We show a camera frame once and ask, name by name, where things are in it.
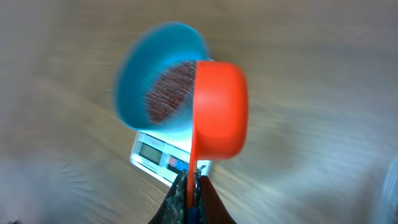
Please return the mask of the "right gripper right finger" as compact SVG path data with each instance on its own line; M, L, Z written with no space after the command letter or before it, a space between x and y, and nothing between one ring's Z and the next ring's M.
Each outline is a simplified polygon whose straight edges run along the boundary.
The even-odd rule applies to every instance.
M222 203L210 179L203 175L199 178L199 184L203 222L206 224L236 224Z

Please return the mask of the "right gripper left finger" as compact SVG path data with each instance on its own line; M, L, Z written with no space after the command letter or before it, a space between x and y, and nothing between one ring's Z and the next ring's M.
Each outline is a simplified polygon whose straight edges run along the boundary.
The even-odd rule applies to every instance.
M187 173L179 174L149 224L184 224L187 194Z

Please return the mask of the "red measuring scoop blue handle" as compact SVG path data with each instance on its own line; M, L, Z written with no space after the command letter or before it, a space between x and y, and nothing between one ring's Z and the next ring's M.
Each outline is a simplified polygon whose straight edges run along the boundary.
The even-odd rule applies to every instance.
M195 172L199 160L230 159L242 150L248 126L248 88L242 70L228 62L199 60L193 92L193 129L187 175L187 223L198 222Z

